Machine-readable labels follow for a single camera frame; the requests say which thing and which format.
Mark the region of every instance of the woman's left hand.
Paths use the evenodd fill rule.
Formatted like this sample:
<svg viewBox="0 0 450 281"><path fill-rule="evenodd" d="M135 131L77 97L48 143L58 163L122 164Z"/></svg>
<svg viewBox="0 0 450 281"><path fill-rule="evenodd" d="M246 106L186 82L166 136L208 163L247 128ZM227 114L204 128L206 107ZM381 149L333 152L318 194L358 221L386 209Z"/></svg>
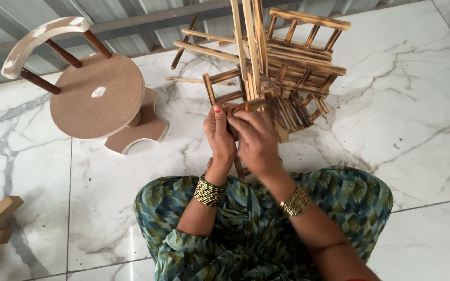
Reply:
<svg viewBox="0 0 450 281"><path fill-rule="evenodd" d="M211 108L203 127L213 151L213 160L205 179L211 184L220 186L225 183L237 152L234 138L227 131L227 115L220 105Z"/></svg>

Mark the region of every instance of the gold bangle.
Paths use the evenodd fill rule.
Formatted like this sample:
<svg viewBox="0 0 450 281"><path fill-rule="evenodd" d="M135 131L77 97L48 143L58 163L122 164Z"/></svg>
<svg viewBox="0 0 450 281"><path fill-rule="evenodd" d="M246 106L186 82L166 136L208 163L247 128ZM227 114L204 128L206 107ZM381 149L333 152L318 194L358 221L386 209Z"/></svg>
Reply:
<svg viewBox="0 0 450 281"><path fill-rule="evenodd" d="M303 214L310 205L310 197L307 192L297 186L295 193L286 201L280 203L280 207L289 216L297 216Z"/></svg>
<svg viewBox="0 0 450 281"><path fill-rule="evenodd" d="M197 182L196 191L194 191L194 197L197 201L203 203L206 206L210 207L218 207L218 205L222 202L223 195L227 188L225 185L216 186L207 182L204 179L204 176L201 176L199 182Z"/></svg>

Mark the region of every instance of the green patterned dress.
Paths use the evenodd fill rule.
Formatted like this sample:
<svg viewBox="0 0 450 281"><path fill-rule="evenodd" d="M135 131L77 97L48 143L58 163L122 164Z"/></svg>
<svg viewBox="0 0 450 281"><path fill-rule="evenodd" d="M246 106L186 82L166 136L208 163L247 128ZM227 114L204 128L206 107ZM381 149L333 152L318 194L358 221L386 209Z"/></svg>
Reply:
<svg viewBox="0 0 450 281"><path fill-rule="evenodd" d="M393 205L386 184L342 166L291 176L367 262ZM156 280L322 279L289 218L260 182L227 178L211 237L176 230L198 180L161 177L136 196L136 219L155 262Z"/></svg>

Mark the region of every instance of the woman's right hand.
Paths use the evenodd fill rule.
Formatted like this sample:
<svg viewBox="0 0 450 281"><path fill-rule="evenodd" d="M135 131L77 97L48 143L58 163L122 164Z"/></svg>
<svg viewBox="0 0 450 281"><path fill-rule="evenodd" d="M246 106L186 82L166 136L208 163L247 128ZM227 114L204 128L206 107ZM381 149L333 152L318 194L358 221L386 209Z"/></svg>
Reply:
<svg viewBox="0 0 450 281"><path fill-rule="evenodd" d="M261 180L283 169L277 151L279 136L265 112L239 111L227 119L239 133L237 156L253 175Z"/></svg>

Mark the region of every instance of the metal beam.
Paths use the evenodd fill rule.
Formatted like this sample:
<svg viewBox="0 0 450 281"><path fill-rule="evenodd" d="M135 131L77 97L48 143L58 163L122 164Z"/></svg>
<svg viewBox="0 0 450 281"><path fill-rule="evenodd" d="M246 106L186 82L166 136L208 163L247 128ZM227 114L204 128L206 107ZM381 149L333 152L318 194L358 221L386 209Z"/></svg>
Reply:
<svg viewBox="0 0 450 281"><path fill-rule="evenodd" d="M300 2L301 0L263 0L263 7ZM91 26L97 38L101 41L138 34L145 31L175 27L181 24L188 24L195 15L200 21L212 18L230 16L230 0L213 0L209 2L178 7L174 9L152 12L150 14L133 16L122 20L104 22ZM87 44L87 40L79 33L63 34L56 36L55 41L62 48L71 48ZM4 61L9 52L18 41L0 43L0 62ZM43 44L39 46L33 54L47 54L52 49Z"/></svg>

